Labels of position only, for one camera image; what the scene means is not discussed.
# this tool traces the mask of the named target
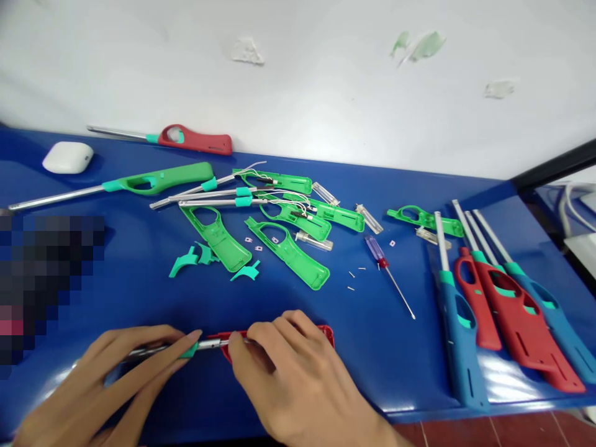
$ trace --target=small metal part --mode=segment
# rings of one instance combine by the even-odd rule
[[[10,211],[18,211],[27,208],[35,208],[42,205],[49,205],[52,203],[63,202],[76,197],[88,196],[96,192],[105,191],[102,185],[92,186],[85,189],[78,189],[77,191],[65,192],[64,194],[57,194],[55,196],[43,197],[41,199],[34,199],[27,202],[21,202],[14,205],[8,205]]]
[[[312,216],[306,215],[300,211],[290,211],[290,214],[300,217],[301,219],[312,220]]]
[[[418,227],[416,229],[416,236],[423,238],[426,241],[429,241],[432,244],[438,245],[438,241],[436,239],[436,234],[431,233],[430,231],[428,231],[425,227]],[[445,248],[447,250],[451,249],[451,242],[449,242],[448,240],[445,240]]]
[[[316,192],[319,195],[319,197],[321,197],[321,199],[323,199],[331,206],[338,206],[340,204],[340,201],[336,199],[332,193],[330,193],[324,187],[322,187],[319,182],[314,182],[312,184],[312,190]]]
[[[333,249],[332,241],[324,240],[320,242],[303,230],[294,233],[294,240],[306,242],[307,244],[310,244],[325,251],[331,251]]]
[[[141,132],[130,132],[128,130],[110,129],[109,127],[98,127],[88,125],[87,130],[97,133],[105,133],[107,135],[116,135],[118,137],[132,138],[134,140],[147,141],[147,134]]]
[[[368,210],[364,208],[364,205],[356,204],[356,212],[364,216],[364,221],[366,222],[366,225],[368,225],[368,227],[375,234],[379,234],[383,231],[383,227],[381,226],[381,224],[379,224],[379,222],[377,222],[377,220],[368,212]]]

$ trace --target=screwdriver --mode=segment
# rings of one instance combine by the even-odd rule
[[[402,300],[404,300],[404,303],[405,303],[406,307],[410,311],[410,315],[415,320],[416,319],[416,316],[414,316],[414,313],[412,312],[412,309],[410,309],[410,306],[408,305],[408,302],[405,300],[404,294],[399,289],[399,286],[395,282],[395,279],[393,279],[393,275],[391,274],[391,272],[387,268],[387,267],[389,267],[389,263],[385,259],[385,254],[381,250],[381,247],[379,246],[379,244],[377,243],[377,241],[375,240],[375,238],[372,237],[372,236],[365,236],[364,237],[364,240],[366,241],[366,244],[368,245],[368,248],[371,249],[372,255],[374,256],[374,258],[379,263],[379,267],[384,268],[385,271],[389,274],[389,277],[391,278],[391,281],[393,281],[393,284],[395,285],[395,288],[399,292],[400,296],[402,297]]]

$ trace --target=screwdriver shaft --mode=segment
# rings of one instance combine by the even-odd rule
[[[399,288],[399,286],[397,285],[397,283],[395,282],[395,279],[393,278],[393,275],[391,274],[391,272],[389,271],[388,268],[385,269],[387,271],[387,273],[389,274],[389,277],[391,278],[391,281],[393,281],[393,284],[395,284],[395,288],[397,289],[397,291],[399,292],[399,295],[402,297],[402,300],[404,300],[404,304],[405,306],[408,308],[408,310],[410,311],[410,315],[412,316],[412,318],[415,320],[416,316],[414,315],[414,313],[412,312],[412,309],[410,309],[410,305],[408,304],[408,302],[405,300],[405,296],[402,293],[401,289]]]

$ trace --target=utility lighter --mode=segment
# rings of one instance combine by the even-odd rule
[[[449,270],[441,213],[435,212],[435,222],[441,255],[439,309],[443,314],[451,386],[462,405],[486,412],[489,410],[489,399],[476,355],[476,318],[467,301],[455,288],[453,274]]]

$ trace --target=green plastic housing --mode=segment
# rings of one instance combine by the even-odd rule
[[[237,272],[251,260],[253,255],[228,233],[222,222],[222,215],[219,214],[218,210],[212,207],[204,207],[204,209],[209,209],[217,214],[217,217],[211,225],[203,225],[194,215],[194,210],[197,208],[199,207],[180,209],[201,237],[207,241],[211,250],[228,271]]]
[[[414,220],[410,217],[404,215],[404,210],[412,210],[418,214],[418,219]],[[422,208],[417,207],[416,205],[407,205],[405,207],[401,207],[399,210],[387,210],[387,215],[393,217],[397,220],[403,220],[404,222],[408,222],[409,224],[414,225],[422,225],[425,228],[430,228],[431,230],[436,230],[436,222],[435,222],[435,215],[431,213],[427,213]],[[464,236],[464,228],[461,226],[461,222],[457,219],[448,219],[447,217],[442,217],[443,220],[443,230],[445,233],[450,234],[452,236],[463,237]]]
[[[209,163],[194,163],[193,165],[178,166],[177,168],[164,169],[152,173],[139,174],[136,176],[124,177],[102,183],[101,186],[107,192],[127,191],[141,194],[142,196],[154,196],[169,187],[194,181],[203,181],[213,178],[213,169]],[[137,189],[137,186],[149,183],[149,189]]]
[[[233,169],[232,173],[235,174],[242,169]],[[266,173],[263,171],[257,171],[258,174],[267,176],[275,181],[277,184],[271,185],[277,189],[287,189],[289,191],[300,192],[302,194],[310,194],[312,192],[312,180],[308,177],[296,177],[285,174]],[[239,174],[239,177],[246,182],[247,185],[254,187],[255,185],[250,184],[246,177],[256,177],[254,173]]]
[[[272,222],[257,222],[252,217],[245,220],[248,228],[267,246],[275,253],[275,255],[286,263],[288,267],[292,269],[294,273],[298,275],[311,289],[319,290],[325,281],[329,278],[329,269],[309,255],[304,253],[296,242],[292,240],[290,232],[286,227],[279,225],[278,223]],[[277,244],[274,244],[269,238],[263,233],[263,227],[276,227],[284,230],[286,238]]]
[[[299,200],[298,196],[293,194],[284,194],[284,199]],[[321,219],[335,222],[336,224],[348,227],[351,230],[362,233],[364,231],[364,216],[356,211],[346,210],[337,206],[332,206],[325,202],[320,202],[309,198],[310,204],[317,208],[315,215]]]
[[[269,194],[259,195],[262,199],[278,199],[278,197],[270,196]],[[318,240],[319,242],[323,242],[329,236],[329,232],[331,231],[331,224],[327,222],[325,219],[321,219],[315,215],[307,213],[308,216],[311,217],[311,220],[306,219],[304,217],[299,217],[294,214],[293,212],[302,212],[300,208],[298,208],[294,204],[290,203],[277,203],[271,204],[277,205],[281,208],[281,212],[277,216],[272,216],[267,214],[263,205],[260,205],[261,211],[268,219],[271,220],[281,220],[282,222],[287,222],[289,224],[295,225],[296,227],[300,228],[304,232],[311,235],[313,238]]]

